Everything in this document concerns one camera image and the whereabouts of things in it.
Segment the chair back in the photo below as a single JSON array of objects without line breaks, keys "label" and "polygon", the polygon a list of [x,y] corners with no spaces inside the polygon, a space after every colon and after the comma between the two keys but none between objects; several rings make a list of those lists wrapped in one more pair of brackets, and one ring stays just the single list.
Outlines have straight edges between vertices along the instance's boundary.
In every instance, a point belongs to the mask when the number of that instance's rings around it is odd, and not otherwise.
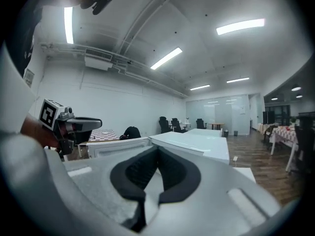
[{"label": "chair back", "polygon": [[197,119],[197,128],[199,129],[205,129],[205,126],[203,124],[203,120],[202,119]]},{"label": "chair back", "polygon": [[182,129],[181,129],[181,126],[180,126],[179,121],[177,120],[177,118],[172,118],[171,122],[172,122],[172,125],[173,125],[173,128],[174,128],[174,132],[181,133]]},{"label": "chair back", "polygon": [[295,126],[295,134],[298,142],[298,152],[295,154],[296,167],[302,172],[315,166],[314,141],[315,132],[311,128]]},{"label": "chair back", "polygon": [[168,126],[168,120],[166,119],[166,117],[161,116],[158,122],[161,127],[161,134],[171,131]]}]

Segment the table with checkered tablecloth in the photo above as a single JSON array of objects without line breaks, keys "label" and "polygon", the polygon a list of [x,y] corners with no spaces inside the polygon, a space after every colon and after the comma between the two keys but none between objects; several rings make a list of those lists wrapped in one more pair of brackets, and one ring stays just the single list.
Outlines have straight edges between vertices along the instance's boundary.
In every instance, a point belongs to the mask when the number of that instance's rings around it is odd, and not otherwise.
[{"label": "table with checkered tablecloth", "polygon": [[273,155],[274,153],[276,142],[284,142],[286,145],[290,145],[287,143],[287,141],[290,141],[290,143],[292,143],[291,155],[285,169],[286,171],[288,171],[291,161],[293,159],[295,150],[297,148],[297,139],[296,139],[296,133],[295,133],[294,128],[291,128],[290,130],[287,130],[286,128],[281,128],[281,127],[274,128],[270,136],[270,141],[273,143],[272,149],[271,149],[271,155]]},{"label": "table with checkered tablecloth", "polygon": [[112,129],[93,130],[89,138],[89,142],[103,142],[112,140],[119,140],[118,136]]}]

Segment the glass wall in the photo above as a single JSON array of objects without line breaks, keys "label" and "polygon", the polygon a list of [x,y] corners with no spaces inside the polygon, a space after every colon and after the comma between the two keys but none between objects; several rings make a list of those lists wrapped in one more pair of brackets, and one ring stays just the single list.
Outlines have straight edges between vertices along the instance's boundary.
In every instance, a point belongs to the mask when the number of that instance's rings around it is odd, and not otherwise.
[{"label": "glass wall", "polygon": [[238,131],[239,135],[248,135],[250,132],[250,104],[248,95],[211,98],[186,102],[186,115],[189,117],[191,128],[197,128],[198,118],[203,119],[207,128],[210,123],[224,123],[223,130],[229,135]]}]

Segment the table leg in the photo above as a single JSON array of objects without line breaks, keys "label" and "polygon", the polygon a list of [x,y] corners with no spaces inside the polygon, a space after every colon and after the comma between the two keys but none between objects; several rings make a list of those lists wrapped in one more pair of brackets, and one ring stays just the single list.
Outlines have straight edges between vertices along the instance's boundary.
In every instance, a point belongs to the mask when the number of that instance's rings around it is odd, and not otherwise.
[{"label": "table leg", "polygon": [[272,148],[271,148],[271,155],[274,154],[275,145],[276,145],[276,137],[273,137]]},{"label": "table leg", "polygon": [[80,158],[82,158],[82,154],[81,154],[81,146],[80,146],[80,145],[78,145],[78,151],[79,151],[79,156],[80,156]]},{"label": "table leg", "polygon": [[289,158],[289,161],[288,161],[288,163],[287,163],[287,166],[286,166],[285,171],[288,171],[289,168],[290,168],[290,165],[291,165],[291,162],[292,162],[294,153],[295,153],[295,145],[296,145],[296,143],[293,143],[293,144],[292,144],[291,155],[290,155],[290,158]]}]

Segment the red checkered tablecloth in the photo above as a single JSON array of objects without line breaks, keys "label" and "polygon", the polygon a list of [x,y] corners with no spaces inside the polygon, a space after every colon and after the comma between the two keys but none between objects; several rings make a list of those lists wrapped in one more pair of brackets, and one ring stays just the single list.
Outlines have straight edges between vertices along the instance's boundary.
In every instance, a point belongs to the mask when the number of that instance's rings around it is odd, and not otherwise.
[{"label": "red checkered tablecloth", "polygon": [[118,136],[112,129],[93,130],[89,138],[89,142],[102,142],[119,140]]},{"label": "red checkered tablecloth", "polygon": [[286,140],[297,143],[295,130],[287,131],[285,128],[274,128],[271,134],[271,139],[275,137],[276,142]]}]

